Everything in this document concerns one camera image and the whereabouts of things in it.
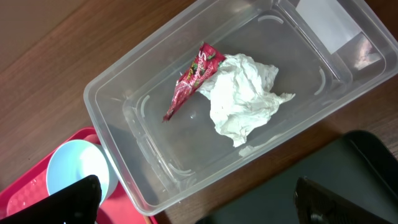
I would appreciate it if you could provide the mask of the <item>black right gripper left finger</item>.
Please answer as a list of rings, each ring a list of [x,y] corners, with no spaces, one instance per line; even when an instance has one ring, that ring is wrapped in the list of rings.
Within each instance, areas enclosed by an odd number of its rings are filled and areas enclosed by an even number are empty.
[[[1,224],[95,224],[102,191],[89,175],[51,196],[1,220]]]

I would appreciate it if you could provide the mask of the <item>red snack wrapper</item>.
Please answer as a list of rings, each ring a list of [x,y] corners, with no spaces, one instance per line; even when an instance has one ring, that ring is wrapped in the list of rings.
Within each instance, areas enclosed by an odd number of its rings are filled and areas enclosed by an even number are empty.
[[[204,42],[189,68],[177,80],[171,105],[163,121],[169,121],[199,87],[218,71],[218,67],[225,59],[222,53]]]

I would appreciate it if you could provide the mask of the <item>small light blue bowl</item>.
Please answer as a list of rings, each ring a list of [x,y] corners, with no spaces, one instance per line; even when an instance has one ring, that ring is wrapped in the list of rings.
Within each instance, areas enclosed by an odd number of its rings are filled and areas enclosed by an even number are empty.
[[[103,203],[119,182],[103,147],[82,139],[68,141],[59,146],[50,158],[46,173],[47,192],[55,194],[89,175],[99,179],[100,203]]]

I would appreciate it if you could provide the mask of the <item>white paper napkin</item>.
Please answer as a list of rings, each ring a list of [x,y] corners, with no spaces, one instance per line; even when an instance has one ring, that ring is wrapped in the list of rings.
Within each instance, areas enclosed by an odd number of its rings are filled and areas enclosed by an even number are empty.
[[[246,143],[248,135],[268,123],[282,103],[293,93],[271,92],[279,69],[255,62],[244,54],[227,55],[218,71],[198,92],[210,100],[210,118],[218,134],[233,140],[233,146]]]

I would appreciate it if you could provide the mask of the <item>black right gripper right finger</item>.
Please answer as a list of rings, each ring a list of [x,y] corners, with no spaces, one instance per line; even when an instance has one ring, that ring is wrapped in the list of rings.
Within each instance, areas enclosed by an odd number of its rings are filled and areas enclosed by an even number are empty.
[[[328,189],[301,177],[294,202],[300,223],[388,223],[373,212],[397,207],[397,179],[370,177]]]

